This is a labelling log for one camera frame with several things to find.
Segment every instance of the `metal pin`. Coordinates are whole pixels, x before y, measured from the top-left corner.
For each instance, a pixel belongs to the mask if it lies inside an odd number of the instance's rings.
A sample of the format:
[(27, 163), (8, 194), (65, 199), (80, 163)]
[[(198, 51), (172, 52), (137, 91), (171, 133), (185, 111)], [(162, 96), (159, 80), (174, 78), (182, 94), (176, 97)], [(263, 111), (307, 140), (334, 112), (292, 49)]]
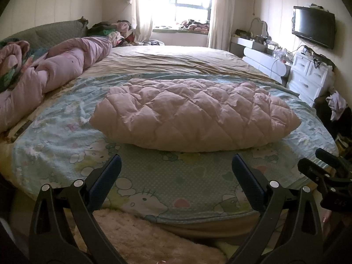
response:
[(77, 181), (75, 181), (74, 183), (73, 183), (73, 185), (75, 186), (75, 187), (80, 187), (81, 185), (83, 185), (83, 181), (82, 180), (77, 180)]
[(278, 188), (279, 187), (279, 183), (277, 181), (271, 181), (269, 184), (273, 188)]
[(50, 188), (48, 184), (42, 186), (42, 191), (47, 191)]
[(310, 192), (310, 188), (307, 187), (306, 185), (302, 188), (306, 193), (309, 193)]

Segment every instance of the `television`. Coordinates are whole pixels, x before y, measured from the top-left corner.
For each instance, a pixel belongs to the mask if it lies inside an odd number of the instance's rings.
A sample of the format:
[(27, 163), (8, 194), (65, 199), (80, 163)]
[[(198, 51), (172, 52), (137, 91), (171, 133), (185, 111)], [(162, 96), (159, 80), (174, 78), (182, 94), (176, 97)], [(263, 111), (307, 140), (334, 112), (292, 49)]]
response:
[(293, 7), (292, 33), (322, 47), (334, 48), (335, 15), (309, 7)]

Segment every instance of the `mattress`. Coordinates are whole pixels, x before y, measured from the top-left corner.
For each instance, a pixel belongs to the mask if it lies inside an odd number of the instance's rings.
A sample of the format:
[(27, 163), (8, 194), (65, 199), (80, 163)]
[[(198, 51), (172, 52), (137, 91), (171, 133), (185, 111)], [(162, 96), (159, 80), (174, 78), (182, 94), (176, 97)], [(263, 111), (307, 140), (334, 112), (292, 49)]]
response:
[[(115, 143), (88, 120), (110, 86), (135, 77), (251, 80), (286, 101), (302, 124), (279, 142), (239, 151), (164, 152)], [(314, 156), (317, 148), (337, 154), (315, 110), (236, 56), (198, 47), (124, 47), (113, 49), (80, 78), (51, 92), (2, 139), (0, 172), (35, 199), (43, 184), (70, 185), (118, 153), (123, 169), (103, 207), (129, 211), (182, 235), (226, 237), (248, 232), (258, 217), (232, 173), (235, 153), (267, 179), (297, 189), (309, 183), (298, 172), (299, 159), (324, 165)]]

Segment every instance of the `window sill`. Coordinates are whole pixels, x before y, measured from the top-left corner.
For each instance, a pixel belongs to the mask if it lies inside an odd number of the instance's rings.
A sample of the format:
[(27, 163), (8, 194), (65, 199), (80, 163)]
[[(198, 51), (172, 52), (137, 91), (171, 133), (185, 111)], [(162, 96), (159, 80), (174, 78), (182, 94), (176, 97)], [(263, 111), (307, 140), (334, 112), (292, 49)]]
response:
[(201, 33), (199, 31), (190, 31), (188, 29), (153, 29), (154, 33), (163, 33), (163, 34), (175, 34), (175, 33), (188, 33), (188, 34), (201, 34), (208, 35), (208, 33)]

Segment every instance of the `sheer curtain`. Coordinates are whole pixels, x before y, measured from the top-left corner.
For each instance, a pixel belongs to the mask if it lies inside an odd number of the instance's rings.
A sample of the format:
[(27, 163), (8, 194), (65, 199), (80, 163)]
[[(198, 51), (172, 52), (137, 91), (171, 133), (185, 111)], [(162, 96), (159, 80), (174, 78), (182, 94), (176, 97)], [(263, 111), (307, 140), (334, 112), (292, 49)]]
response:
[(148, 41), (153, 30), (154, 0), (132, 0), (132, 25), (136, 41)]
[(208, 47), (228, 51), (235, 0), (212, 0)]

